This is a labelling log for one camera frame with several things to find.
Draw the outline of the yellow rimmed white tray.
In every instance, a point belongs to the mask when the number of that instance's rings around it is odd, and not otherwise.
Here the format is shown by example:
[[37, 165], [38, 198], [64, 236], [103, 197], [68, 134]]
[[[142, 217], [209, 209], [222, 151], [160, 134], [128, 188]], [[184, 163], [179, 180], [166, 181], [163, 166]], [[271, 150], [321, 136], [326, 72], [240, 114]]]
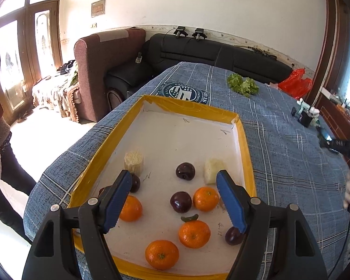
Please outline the yellow rimmed white tray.
[[[205, 182], [209, 159], [224, 161], [237, 185], [257, 194], [252, 162], [242, 119], [234, 112], [191, 101], [144, 95], [117, 123], [78, 178], [69, 205], [77, 207], [99, 190], [113, 184], [124, 168], [124, 156], [140, 151], [144, 157], [141, 186], [136, 193], [143, 212], [134, 222], [119, 220], [105, 236], [119, 271], [139, 279], [225, 279], [239, 252], [224, 235], [231, 227], [227, 211], [217, 206], [199, 212], [211, 236], [199, 249], [180, 244], [181, 216], [171, 207], [176, 192], [194, 194]], [[195, 167], [194, 179], [176, 176], [183, 162]], [[168, 270], [150, 266], [145, 249], [155, 240], [169, 240], [179, 250], [179, 260]]]

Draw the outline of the person in dark clothes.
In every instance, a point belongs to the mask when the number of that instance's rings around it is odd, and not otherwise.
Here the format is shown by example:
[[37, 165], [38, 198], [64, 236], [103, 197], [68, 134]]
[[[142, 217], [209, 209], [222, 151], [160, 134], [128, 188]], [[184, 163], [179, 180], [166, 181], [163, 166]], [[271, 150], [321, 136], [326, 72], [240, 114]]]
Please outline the person in dark clothes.
[[[21, 167], [13, 153], [10, 140], [11, 128], [4, 119], [4, 110], [0, 103], [0, 157], [2, 162], [1, 180], [12, 188], [30, 195], [36, 185], [35, 180]], [[12, 208], [12, 205], [0, 191], [0, 221], [11, 227], [28, 243], [32, 243], [25, 234], [22, 217]]]

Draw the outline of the black box with white items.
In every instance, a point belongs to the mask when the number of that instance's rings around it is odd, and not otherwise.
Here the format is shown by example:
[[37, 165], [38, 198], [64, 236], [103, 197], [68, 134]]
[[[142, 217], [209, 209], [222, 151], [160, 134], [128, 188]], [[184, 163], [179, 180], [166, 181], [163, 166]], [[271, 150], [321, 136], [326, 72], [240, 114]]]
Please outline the black box with white items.
[[297, 100], [298, 109], [293, 107], [291, 115], [297, 119], [297, 121], [308, 128], [310, 126], [319, 126], [320, 111], [312, 105], [306, 103], [302, 98]]

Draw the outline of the dark red plum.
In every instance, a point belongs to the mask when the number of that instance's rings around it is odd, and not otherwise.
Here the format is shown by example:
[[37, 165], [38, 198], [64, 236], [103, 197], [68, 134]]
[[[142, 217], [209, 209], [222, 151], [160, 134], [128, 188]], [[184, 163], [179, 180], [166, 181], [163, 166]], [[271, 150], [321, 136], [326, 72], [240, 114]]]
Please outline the dark red plum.
[[136, 193], [140, 189], [141, 181], [140, 181], [140, 178], [134, 173], [131, 173], [131, 178], [132, 178], [132, 184], [131, 184], [130, 192]]
[[176, 192], [171, 196], [170, 204], [177, 213], [184, 214], [192, 208], [192, 198], [187, 192]]
[[194, 179], [195, 173], [195, 167], [189, 162], [183, 162], [176, 168], [176, 176], [186, 181]]
[[110, 186], [105, 186], [104, 188], [101, 188], [99, 190], [98, 196], [101, 197], [106, 195], [109, 192], [109, 190], [110, 190]]
[[245, 234], [241, 233], [237, 227], [231, 227], [225, 234], [225, 241], [231, 246], [240, 245], [245, 238]]

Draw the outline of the blue plaid tablecloth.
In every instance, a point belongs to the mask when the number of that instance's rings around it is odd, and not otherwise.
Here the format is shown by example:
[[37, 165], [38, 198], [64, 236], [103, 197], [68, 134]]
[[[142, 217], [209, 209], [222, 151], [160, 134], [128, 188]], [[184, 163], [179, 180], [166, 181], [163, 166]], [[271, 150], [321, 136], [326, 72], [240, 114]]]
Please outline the blue plaid tablecloth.
[[348, 166], [344, 158], [319, 145], [317, 131], [291, 117], [295, 101], [265, 84], [244, 97], [232, 91], [230, 71], [182, 62], [166, 69], [101, 119], [42, 174], [29, 196], [24, 229], [34, 238], [50, 206], [65, 207], [77, 178], [129, 108], [143, 95], [164, 95], [170, 86], [187, 86], [206, 103], [237, 113], [252, 159], [257, 194], [269, 204], [296, 202], [318, 242], [327, 271], [336, 279], [343, 271], [350, 241], [350, 215], [342, 207]]

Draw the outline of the patterned covered side table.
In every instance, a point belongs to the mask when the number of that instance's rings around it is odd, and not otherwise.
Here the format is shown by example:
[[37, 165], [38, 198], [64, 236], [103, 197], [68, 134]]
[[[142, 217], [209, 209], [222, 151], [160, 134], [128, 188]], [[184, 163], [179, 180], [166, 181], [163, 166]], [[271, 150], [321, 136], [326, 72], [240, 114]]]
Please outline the patterned covered side table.
[[32, 88], [33, 105], [59, 112], [62, 118], [78, 123], [77, 105], [81, 103], [78, 66], [75, 59], [64, 63], [54, 75]]

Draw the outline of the red plastic bag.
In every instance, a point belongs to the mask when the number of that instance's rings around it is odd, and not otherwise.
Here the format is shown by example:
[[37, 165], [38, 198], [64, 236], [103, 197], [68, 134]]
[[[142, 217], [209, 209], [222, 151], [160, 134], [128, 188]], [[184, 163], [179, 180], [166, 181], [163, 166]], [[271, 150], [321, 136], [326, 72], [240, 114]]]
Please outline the red plastic bag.
[[312, 79], [304, 78], [304, 75], [304, 68], [295, 69], [278, 84], [278, 88], [297, 100], [303, 98], [312, 88]]

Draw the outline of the black leather sofa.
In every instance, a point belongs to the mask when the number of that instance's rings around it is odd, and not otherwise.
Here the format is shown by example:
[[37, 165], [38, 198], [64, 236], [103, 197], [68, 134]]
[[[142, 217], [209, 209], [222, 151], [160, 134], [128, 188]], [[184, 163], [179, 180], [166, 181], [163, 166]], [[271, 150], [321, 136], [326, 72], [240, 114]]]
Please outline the black leather sofa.
[[144, 84], [182, 61], [223, 68], [266, 84], [282, 82], [293, 71], [274, 55], [255, 48], [155, 34], [134, 58], [114, 66], [105, 75], [109, 107], [114, 109]]

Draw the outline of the black smartphone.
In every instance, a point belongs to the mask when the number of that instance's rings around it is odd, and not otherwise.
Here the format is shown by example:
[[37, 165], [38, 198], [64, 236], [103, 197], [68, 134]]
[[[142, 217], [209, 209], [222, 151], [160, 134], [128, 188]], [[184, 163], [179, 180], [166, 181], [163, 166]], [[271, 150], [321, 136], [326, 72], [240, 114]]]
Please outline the black smartphone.
[[328, 132], [320, 126], [317, 126], [316, 130], [318, 133], [320, 147], [324, 147], [324, 148], [329, 149], [331, 147], [331, 142], [332, 142], [332, 138], [331, 138], [330, 134], [328, 134]]

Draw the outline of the wooden glass door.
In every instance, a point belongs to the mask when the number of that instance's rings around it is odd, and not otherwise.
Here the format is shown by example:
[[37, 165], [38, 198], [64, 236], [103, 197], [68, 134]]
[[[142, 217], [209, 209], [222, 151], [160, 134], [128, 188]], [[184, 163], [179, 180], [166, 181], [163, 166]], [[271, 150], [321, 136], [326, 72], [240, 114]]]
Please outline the wooden glass door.
[[32, 88], [62, 64], [60, 0], [0, 3], [0, 103], [12, 124], [33, 102]]

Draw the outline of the wooden side cabinet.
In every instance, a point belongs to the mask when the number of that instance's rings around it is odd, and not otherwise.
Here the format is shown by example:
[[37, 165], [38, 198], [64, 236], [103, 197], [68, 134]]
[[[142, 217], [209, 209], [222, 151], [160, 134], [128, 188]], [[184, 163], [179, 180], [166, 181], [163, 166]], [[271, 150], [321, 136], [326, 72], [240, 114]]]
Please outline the wooden side cabinet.
[[322, 87], [315, 106], [335, 137], [350, 139], [350, 117], [339, 99]]

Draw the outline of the pale corn piece with leaf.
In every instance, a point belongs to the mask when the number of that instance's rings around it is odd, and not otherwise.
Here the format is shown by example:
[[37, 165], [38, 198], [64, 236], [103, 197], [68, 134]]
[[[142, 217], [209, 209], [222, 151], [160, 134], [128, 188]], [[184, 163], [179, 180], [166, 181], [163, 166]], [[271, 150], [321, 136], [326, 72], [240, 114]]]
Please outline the pale corn piece with leaf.
[[209, 159], [205, 162], [203, 178], [206, 185], [212, 185], [216, 183], [216, 177], [220, 170], [226, 169], [224, 161], [220, 159]]

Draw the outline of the small wall notice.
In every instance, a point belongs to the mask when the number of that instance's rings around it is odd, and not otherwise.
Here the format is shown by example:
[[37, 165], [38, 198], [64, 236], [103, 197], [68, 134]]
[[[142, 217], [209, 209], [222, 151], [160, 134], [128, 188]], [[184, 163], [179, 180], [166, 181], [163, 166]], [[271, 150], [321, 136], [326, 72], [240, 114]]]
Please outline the small wall notice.
[[99, 0], [91, 4], [91, 17], [105, 14], [105, 0]]

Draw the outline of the orange tangerine with leaf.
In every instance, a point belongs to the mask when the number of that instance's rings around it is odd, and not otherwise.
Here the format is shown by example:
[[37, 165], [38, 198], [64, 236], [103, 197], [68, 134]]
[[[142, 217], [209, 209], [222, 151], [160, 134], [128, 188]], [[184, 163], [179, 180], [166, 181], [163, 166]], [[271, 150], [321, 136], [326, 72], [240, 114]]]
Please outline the orange tangerine with leaf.
[[205, 246], [211, 236], [207, 223], [198, 219], [198, 214], [191, 217], [181, 217], [183, 224], [178, 230], [181, 244], [189, 249], [200, 249]]

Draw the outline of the pale corn cob piece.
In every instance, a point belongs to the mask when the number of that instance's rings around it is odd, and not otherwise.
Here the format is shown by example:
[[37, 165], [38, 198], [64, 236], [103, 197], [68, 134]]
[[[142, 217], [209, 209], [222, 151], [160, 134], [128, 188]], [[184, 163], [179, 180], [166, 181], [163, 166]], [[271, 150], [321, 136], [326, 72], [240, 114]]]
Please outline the pale corn cob piece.
[[144, 157], [138, 150], [129, 151], [124, 156], [125, 170], [140, 176], [143, 171]]

